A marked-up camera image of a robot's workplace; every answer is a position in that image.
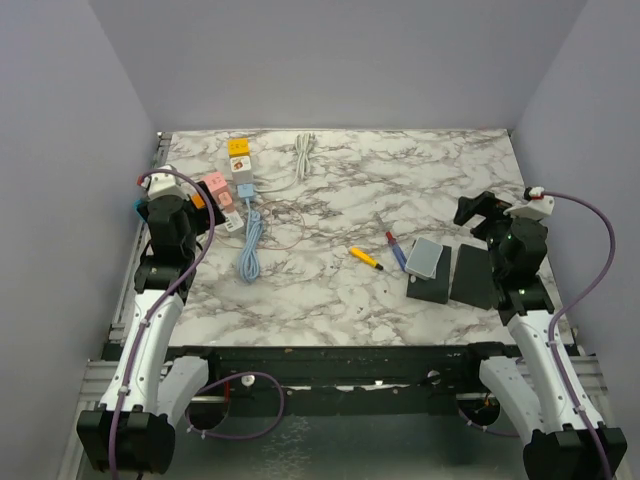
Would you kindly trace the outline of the light blue power strip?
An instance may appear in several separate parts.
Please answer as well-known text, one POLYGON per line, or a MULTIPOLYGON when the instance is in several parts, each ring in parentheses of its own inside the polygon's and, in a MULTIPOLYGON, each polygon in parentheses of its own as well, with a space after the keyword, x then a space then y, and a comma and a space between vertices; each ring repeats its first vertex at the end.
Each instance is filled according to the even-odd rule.
POLYGON ((238 197, 245 203, 250 203, 256 194, 253 183, 243 183, 236 185, 238 197))

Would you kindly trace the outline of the white tiger cube socket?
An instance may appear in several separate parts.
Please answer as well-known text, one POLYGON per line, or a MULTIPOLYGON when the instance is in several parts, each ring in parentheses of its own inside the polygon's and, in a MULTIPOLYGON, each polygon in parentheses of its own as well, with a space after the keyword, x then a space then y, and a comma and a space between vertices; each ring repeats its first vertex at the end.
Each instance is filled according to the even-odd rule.
POLYGON ((252 184, 254 182, 251 157, 249 155, 232 157, 230 159, 230 169, 233 182, 236 185, 252 184))

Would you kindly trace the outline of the yellow cube socket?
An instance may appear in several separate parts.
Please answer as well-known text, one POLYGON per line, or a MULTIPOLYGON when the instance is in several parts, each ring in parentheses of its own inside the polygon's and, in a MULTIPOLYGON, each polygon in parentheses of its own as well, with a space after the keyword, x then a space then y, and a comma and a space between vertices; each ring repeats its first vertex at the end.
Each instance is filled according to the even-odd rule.
POLYGON ((250 155, 249 140, 247 138, 231 138, 227 142, 227 148, 230 158, 250 155))

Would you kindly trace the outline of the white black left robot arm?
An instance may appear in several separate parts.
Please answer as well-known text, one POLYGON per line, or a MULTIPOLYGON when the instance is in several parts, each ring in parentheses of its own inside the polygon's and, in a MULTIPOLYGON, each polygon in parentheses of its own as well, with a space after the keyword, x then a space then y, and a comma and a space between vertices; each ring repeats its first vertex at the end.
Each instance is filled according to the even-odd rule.
POLYGON ((194 187, 193 195, 177 185, 151 191, 136 206, 149 239, 134 273, 129 335, 98 405, 82 411, 76 424, 91 467, 113 476, 165 473, 193 395, 220 385, 220 369, 203 358, 189 355, 165 365, 196 267, 225 221, 206 183, 194 187))

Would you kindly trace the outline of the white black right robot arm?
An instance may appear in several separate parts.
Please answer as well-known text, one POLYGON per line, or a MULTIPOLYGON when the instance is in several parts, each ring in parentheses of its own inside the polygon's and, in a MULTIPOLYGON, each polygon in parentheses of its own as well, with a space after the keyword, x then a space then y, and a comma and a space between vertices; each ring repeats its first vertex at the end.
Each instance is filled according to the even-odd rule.
POLYGON ((484 388, 496 397, 524 444, 523 463, 531 479, 611 479, 627 442, 593 406, 561 339, 563 310, 538 275, 547 255, 555 193, 526 189, 524 204, 512 205, 485 191, 461 197, 454 215, 462 226, 474 216, 474 238, 487 246, 493 305, 516 341, 527 367, 520 373, 506 355, 474 357, 459 367, 469 390, 484 388))

